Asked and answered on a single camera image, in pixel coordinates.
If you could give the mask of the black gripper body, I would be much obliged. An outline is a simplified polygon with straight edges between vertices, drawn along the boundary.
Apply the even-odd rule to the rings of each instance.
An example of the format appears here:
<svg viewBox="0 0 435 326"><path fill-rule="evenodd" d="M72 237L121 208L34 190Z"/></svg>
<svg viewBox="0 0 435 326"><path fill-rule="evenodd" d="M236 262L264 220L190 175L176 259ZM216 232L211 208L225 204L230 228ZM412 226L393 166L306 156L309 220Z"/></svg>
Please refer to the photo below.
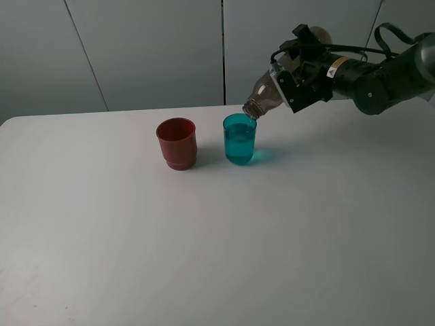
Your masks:
<svg viewBox="0 0 435 326"><path fill-rule="evenodd" d="M321 101L329 101L336 94L351 98L354 82L369 70L369 63L363 60L324 53L316 59L304 60L300 67L303 86L312 90Z"/></svg>

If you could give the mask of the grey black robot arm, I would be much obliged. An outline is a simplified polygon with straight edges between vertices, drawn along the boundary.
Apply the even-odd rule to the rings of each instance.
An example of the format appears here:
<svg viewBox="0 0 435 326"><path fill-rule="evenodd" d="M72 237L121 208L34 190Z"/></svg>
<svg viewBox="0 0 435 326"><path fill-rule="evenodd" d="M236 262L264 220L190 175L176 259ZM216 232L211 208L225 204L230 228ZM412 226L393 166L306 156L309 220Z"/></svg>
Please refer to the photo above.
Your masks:
<svg viewBox="0 0 435 326"><path fill-rule="evenodd" d="M398 27L375 29L377 49L320 43L305 24L294 29L295 39L278 53L299 60L287 70L271 56L270 74L283 102L299 112L334 94L350 98L366 115L434 89L434 34L409 37Z"/></svg>

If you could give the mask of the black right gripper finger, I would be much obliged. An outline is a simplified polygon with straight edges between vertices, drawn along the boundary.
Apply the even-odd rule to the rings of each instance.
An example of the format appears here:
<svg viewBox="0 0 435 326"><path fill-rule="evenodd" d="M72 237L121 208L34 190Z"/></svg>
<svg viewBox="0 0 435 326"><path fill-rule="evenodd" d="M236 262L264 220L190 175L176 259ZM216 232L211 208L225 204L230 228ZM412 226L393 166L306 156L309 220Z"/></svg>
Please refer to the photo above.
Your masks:
<svg viewBox="0 0 435 326"><path fill-rule="evenodd" d="M299 24L292 32L296 38L285 41L279 46L279 49L283 50L292 62L299 65L306 60L320 57L326 51L324 48L290 48L295 45L328 44L328 32L325 29L319 26L308 27L306 24Z"/></svg>

